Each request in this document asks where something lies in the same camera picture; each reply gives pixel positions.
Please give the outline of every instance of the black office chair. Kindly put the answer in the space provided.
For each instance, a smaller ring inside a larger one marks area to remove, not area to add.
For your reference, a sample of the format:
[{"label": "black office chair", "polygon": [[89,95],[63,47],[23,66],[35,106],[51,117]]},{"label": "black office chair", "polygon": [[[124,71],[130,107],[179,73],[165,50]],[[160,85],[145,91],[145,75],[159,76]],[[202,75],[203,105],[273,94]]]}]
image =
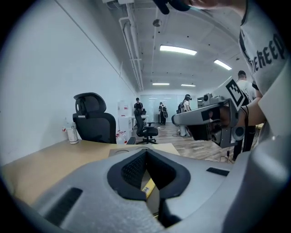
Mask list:
[{"label": "black office chair", "polygon": [[[73,121],[83,140],[116,144],[115,118],[106,113],[106,104],[101,96],[88,92],[74,96],[76,113]],[[134,144],[135,137],[131,137],[127,144]]]},{"label": "black office chair", "polygon": [[141,118],[141,110],[137,110],[134,112],[135,114],[135,119],[137,123],[137,130],[136,134],[139,137],[144,137],[141,142],[138,142],[137,144],[141,143],[152,143],[152,144],[157,144],[156,139],[153,139],[153,136],[157,136],[159,134],[158,129],[154,128],[151,126],[154,122],[148,122],[149,126],[144,126],[143,120]]}]

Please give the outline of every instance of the bottle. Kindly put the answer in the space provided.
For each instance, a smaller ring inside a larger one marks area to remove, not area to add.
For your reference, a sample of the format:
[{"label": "bottle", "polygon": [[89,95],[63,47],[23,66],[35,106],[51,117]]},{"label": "bottle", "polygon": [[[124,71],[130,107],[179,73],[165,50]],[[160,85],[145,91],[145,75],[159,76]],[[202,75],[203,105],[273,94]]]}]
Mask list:
[{"label": "bottle", "polygon": [[77,136],[76,123],[73,122],[71,125],[68,123],[66,126],[66,131],[68,134],[70,144],[76,144],[79,142]]},{"label": "bottle", "polygon": [[121,139],[121,137],[119,136],[118,133],[116,134],[116,143],[119,144],[119,145],[123,144],[123,141],[122,141],[122,139]]},{"label": "bottle", "polygon": [[124,138],[124,134],[123,134],[123,131],[118,131],[119,133],[119,137],[122,139],[122,141],[124,142],[125,138]]},{"label": "bottle", "polygon": [[124,142],[124,144],[126,144],[127,143],[127,139],[126,139],[126,133],[125,133],[126,131],[124,131],[124,132],[121,132],[122,133],[122,140],[123,140],[123,142]]}]

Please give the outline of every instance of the gray plastic casing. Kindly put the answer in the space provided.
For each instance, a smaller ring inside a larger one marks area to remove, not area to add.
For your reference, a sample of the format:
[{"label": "gray plastic casing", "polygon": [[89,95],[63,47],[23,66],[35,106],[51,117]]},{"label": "gray plastic casing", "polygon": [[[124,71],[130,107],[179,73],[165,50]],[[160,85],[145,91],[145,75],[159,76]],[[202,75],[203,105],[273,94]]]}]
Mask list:
[{"label": "gray plastic casing", "polygon": [[[71,232],[245,232],[263,216],[290,179],[291,137],[275,138],[239,155],[234,165],[201,161],[155,150],[184,166],[191,180],[184,192],[166,200],[170,214],[180,221],[164,228],[144,201],[120,197],[109,186],[110,167],[136,152],[88,163],[47,190],[33,208],[42,216],[70,188],[83,193],[60,227]],[[221,176],[209,167],[230,171]]]}]

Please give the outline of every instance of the ceiling light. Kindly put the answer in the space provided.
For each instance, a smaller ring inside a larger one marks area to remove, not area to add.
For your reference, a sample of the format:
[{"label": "ceiling light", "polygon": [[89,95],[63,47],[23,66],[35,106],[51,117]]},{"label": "ceiling light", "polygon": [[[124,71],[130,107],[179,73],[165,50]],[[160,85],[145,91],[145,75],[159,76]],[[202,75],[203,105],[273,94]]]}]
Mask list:
[{"label": "ceiling light", "polygon": [[181,86],[195,86],[193,84],[181,84]]},{"label": "ceiling light", "polygon": [[169,51],[169,52],[177,52],[177,53],[186,53],[190,55],[195,55],[197,52],[190,49],[183,49],[173,46],[160,46],[160,51]]},{"label": "ceiling light", "polygon": [[215,60],[214,63],[222,66],[223,68],[226,68],[228,71],[231,70],[231,67],[229,67],[227,64],[224,64],[223,62],[221,62],[220,60]]},{"label": "ceiling light", "polygon": [[153,85],[169,85],[169,83],[153,83]]}]

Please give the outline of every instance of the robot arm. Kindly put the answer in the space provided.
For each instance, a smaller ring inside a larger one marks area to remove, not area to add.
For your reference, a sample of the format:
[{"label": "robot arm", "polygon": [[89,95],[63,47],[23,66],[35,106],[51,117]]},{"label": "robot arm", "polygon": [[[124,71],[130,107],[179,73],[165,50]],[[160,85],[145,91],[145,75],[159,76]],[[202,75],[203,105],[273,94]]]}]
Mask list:
[{"label": "robot arm", "polygon": [[[187,126],[194,140],[212,140],[222,148],[236,145],[236,140],[243,138],[244,127],[235,127],[238,122],[238,111],[245,100],[236,82],[230,77],[212,93],[203,97],[202,108],[176,114],[172,117],[175,125]],[[219,107],[229,107],[230,124],[221,125]],[[209,112],[216,116],[210,119]]]}]

